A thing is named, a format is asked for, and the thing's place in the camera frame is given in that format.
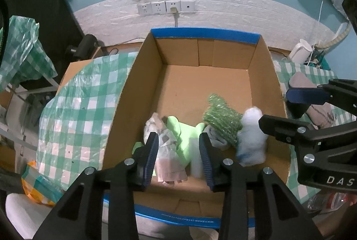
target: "electrical outlet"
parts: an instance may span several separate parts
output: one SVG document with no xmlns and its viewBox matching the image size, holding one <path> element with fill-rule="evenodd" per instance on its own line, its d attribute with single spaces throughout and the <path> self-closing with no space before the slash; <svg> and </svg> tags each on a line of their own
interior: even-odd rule
<svg viewBox="0 0 357 240">
<path fill-rule="evenodd" d="M 149 14 L 152 14 L 152 8 L 151 8 L 151 3 L 143 3 L 143 4 L 138 4 L 137 9 L 139 11 L 139 14 L 143 17 Z"/>
<path fill-rule="evenodd" d="M 171 12 L 171 8 L 176 8 L 177 12 L 181 11 L 181 2 L 179 0 L 168 0 L 166 2 L 166 11 Z"/>
<path fill-rule="evenodd" d="M 181 12 L 195 12 L 195 0 L 181 0 Z"/>
<path fill-rule="evenodd" d="M 165 2 L 152 2 L 151 9 L 152 9 L 152 14 L 165 14 L 166 4 Z"/>
</svg>

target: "metal screw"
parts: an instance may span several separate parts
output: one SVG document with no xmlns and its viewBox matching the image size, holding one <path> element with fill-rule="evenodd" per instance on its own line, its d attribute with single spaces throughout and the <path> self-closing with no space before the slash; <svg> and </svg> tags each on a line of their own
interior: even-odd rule
<svg viewBox="0 0 357 240">
<path fill-rule="evenodd" d="M 231 160 L 231 159 L 224 159 L 224 160 L 223 160 L 223 163 L 224 163 L 225 165 L 232 165 L 232 164 L 233 164 L 233 160 Z"/>
<path fill-rule="evenodd" d="M 84 170 L 84 173 L 85 173 L 86 175 L 91 175 L 92 173 L 94 173 L 94 167 L 92 167 L 92 166 L 87 167 L 87 168 Z"/>
<path fill-rule="evenodd" d="M 273 173 L 273 170 L 269 167 L 265 167 L 265 168 L 263 168 L 263 172 L 267 175 L 270 175 Z"/>
<path fill-rule="evenodd" d="M 304 156 L 305 163 L 313 163 L 314 160 L 315 160 L 315 156 L 313 154 L 307 154 Z"/>
<path fill-rule="evenodd" d="M 306 128 L 303 127 L 303 126 L 301 126 L 301 127 L 299 127 L 299 128 L 297 129 L 297 132 L 298 132 L 298 133 L 304 133 L 305 131 L 306 131 Z"/>
<path fill-rule="evenodd" d="M 125 165 L 132 165 L 134 162 L 135 162 L 135 160 L 132 159 L 131 157 L 124 160 Z"/>
</svg>

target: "white plastic bottle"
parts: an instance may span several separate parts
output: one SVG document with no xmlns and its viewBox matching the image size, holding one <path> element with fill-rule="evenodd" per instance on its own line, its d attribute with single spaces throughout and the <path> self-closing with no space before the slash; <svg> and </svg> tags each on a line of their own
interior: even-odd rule
<svg viewBox="0 0 357 240">
<path fill-rule="evenodd" d="M 347 201 L 347 194 L 340 192 L 316 194 L 308 200 L 307 208 L 312 211 L 322 210 L 321 213 L 328 213 L 337 210 Z"/>
</svg>

